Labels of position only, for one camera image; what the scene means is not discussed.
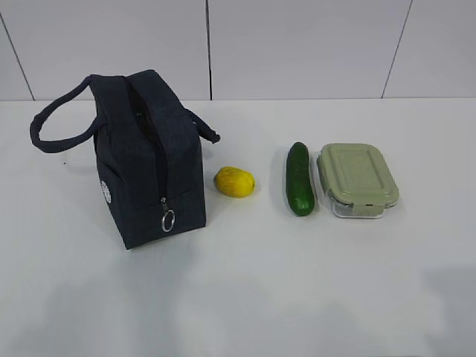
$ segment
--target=food container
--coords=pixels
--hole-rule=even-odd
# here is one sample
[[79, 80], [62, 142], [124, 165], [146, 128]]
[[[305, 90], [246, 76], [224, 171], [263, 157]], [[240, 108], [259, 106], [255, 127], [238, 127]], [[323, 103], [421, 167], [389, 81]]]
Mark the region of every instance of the food container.
[[342, 218], [380, 218], [399, 189], [380, 151], [367, 144], [328, 144], [317, 160], [322, 189]]

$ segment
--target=insulated bag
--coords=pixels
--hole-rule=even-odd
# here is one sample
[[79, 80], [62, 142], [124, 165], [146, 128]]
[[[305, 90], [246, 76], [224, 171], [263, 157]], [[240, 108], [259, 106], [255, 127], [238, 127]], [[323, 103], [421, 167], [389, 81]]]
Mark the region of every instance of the insulated bag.
[[[50, 114], [88, 86], [97, 111], [91, 126], [74, 138], [42, 141], [39, 132]], [[43, 152], [62, 152], [91, 136], [100, 186], [127, 249], [205, 226], [199, 136], [212, 143], [220, 137], [155, 71], [92, 74], [30, 125], [31, 141]]]

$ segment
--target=bag handle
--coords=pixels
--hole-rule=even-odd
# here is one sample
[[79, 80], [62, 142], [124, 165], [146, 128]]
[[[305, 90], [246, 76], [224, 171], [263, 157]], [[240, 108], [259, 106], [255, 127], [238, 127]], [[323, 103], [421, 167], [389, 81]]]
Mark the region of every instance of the bag handle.
[[78, 85], [75, 89], [69, 93], [59, 97], [58, 99], [51, 102], [46, 108], [44, 108], [39, 114], [35, 115], [35, 118], [30, 125], [30, 138], [31, 142], [35, 147], [42, 150], [46, 153], [55, 153], [66, 151], [76, 145], [79, 145], [86, 140], [88, 140], [100, 127], [106, 124], [106, 121], [101, 117], [96, 117], [91, 126], [83, 133], [69, 139], [56, 140], [56, 141], [43, 141], [39, 138], [39, 132], [41, 131], [43, 124], [46, 122], [48, 117], [53, 113], [59, 106], [64, 103], [73, 100], [77, 97], [82, 91], [86, 89], [91, 83], [91, 76], [87, 76], [81, 84]]
[[189, 109], [185, 110], [187, 110], [188, 114], [191, 116], [192, 122], [196, 125], [196, 129], [202, 138], [211, 141], [212, 144], [218, 143], [220, 141], [220, 135], [212, 130], [202, 119], [200, 119], [197, 114]]

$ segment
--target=zipper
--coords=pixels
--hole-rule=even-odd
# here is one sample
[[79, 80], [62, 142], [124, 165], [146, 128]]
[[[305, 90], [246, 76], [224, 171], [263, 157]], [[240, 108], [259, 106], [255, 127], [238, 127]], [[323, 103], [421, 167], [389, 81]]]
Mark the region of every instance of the zipper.
[[126, 84], [132, 106], [132, 114], [134, 115], [135, 121], [141, 129], [142, 134], [144, 134], [147, 141], [150, 142], [154, 151], [158, 197], [164, 210], [164, 215], [162, 216], [162, 230], [164, 232], [170, 232], [176, 218], [175, 213], [173, 210], [169, 209], [167, 204], [168, 165], [164, 144], [162, 143], [160, 136], [158, 136], [157, 129], [152, 122], [152, 117], [145, 100], [128, 80], [126, 80]]

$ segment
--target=zipper pull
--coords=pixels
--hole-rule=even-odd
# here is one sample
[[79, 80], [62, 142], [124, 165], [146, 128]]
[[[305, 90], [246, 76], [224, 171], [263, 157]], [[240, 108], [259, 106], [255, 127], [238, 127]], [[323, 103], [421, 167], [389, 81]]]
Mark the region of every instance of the zipper pull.
[[167, 199], [165, 197], [161, 198], [162, 207], [164, 209], [164, 213], [169, 210], [169, 206], [167, 206]]
[[[161, 198], [161, 203], [162, 208], [164, 209], [164, 215], [162, 216], [162, 230], [167, 233], [172, 230], [173, 225], [176, 222], [176, 213], [169, 209], [169, 206], [167, 205], [167, 199], [165, 197]], [[170, 223], [166, 222], [168, 216], [170, 216]]]

